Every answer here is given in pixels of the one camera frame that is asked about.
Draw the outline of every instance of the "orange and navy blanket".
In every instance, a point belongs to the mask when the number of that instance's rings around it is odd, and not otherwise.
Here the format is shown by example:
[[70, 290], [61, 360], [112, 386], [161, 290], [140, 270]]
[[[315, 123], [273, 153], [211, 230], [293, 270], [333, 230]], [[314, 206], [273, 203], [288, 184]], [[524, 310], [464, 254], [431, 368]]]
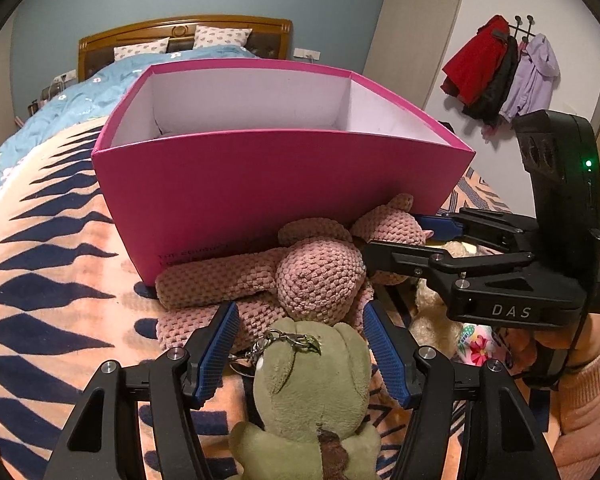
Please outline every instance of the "orange and navy blanket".
[[[91, 165], [104, 121], [73, 126], [36, 147], [0, 190], [0, 453], [16, 480], [41, 480], [102, 362], [131, 366], [160, 354], [160, 304], [126, 255]], [[506, 210], [473, 170], [444, 208], [462, 206]], [[370, 393], [368, 419], [382, 436], [378, 474], [388, 478], [409, 413], [389, 398], [375, 367]], [[222, 387], [191, 416], [214, 477], [240, 472], [228, 434], [240, 420], [257, 420], [250, 383], [225, 372]], [[458, 406], [449, 448], [456, 463], [462, 416]], [[148, 405], [139, 418], [147, 478], [158, 480]]]

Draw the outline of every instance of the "red flower print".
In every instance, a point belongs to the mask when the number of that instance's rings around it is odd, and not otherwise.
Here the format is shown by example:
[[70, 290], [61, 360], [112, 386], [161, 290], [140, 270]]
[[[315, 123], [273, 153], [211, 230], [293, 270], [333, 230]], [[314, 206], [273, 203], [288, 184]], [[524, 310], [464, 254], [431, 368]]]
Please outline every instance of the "red flower print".
[[487, 340], [481, 335], [475, 341], [469, 343], [469, 350], [471, 350], [471, 361], [476, 366], [482, 366], [489, 358], [487, 355]]

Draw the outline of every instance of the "coat rack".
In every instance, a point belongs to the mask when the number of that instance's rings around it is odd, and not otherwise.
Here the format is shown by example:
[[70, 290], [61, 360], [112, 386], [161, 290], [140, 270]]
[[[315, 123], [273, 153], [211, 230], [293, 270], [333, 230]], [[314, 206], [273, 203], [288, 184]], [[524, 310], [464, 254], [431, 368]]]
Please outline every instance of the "coat rack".
[[530, 37], [530, 36], [533, 36], [533, 37], [535, 37], [535, 36], [536, 36], [535, 34], [532, 34], [532, 33], [531, 33], [531, 26], [532, 26], [532, 25], [535, 23], [535, 21], [534, 21], [534, 17], [533, 17], [531, 14], [528, 14], [528, 15], [526, 16], [526, 18], [527, 18], [527, 20], [528, 20], [528, 22], [529, 22], [529, 28], [528, 28], [528, 30], [525, 30], [525, 29], [523, 29], [523, 28], [520, 28], [520, 25], [522, 25], [522, 18], [520, 18], [520, 16], [516, 16], [515, 18], [516, 18], [516, 25], [511, 25], [511, 24], [509, 24], [509, 27], [511, 27], [513, 30], [515, 30], [515, 31], [516, 31], [516, 33], [515, 33], [515, 35], [514, 35], [514, 38], [517, 38], [517, 37], [518, 37], [518, 31], [520, 31], [520, 32], [523, 32], [523, 33], [525, 33], [525, 34], [526, 34], [526, 36], [524, 36], [524, 37], [522, 38], [522, 41], [524, 41], [525, 43], [528, 43], [528, 42], [529, 42], [529, 37]]

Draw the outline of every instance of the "blue wall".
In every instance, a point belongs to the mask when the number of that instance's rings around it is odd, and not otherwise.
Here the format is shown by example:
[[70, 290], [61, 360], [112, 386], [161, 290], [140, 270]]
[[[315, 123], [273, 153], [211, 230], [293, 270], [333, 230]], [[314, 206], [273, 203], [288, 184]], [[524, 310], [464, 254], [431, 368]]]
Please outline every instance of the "blue wall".
[[55, 75], [76, 68], [80, 38], [128, 23], [186, 14], [287, 18], [294, 24], [294, 46], [320, 51], [320, 63], [361, 72], [382, 1], [24, 0], [13, 26], [14, 109], [26, 117], [27, 105]]

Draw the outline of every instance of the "wooden headboard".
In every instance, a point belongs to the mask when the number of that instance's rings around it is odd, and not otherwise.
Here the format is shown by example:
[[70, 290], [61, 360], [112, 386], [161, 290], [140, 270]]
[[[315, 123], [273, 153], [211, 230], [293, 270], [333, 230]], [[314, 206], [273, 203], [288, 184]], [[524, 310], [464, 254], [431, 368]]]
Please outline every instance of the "wooden headboard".
[[258, 57], [286, 59], [291, 34], [291, 21], [259, 16], [208, 14], [181, 16], [112, 28], [80, 40], [78, 48], [78, 80], [84, 81], [98, 70], [114, 62], [113, 48], [169, 37], [167, 52], [190, 50], [197, 25], [221, 28], [251, 28], [245, 48]]

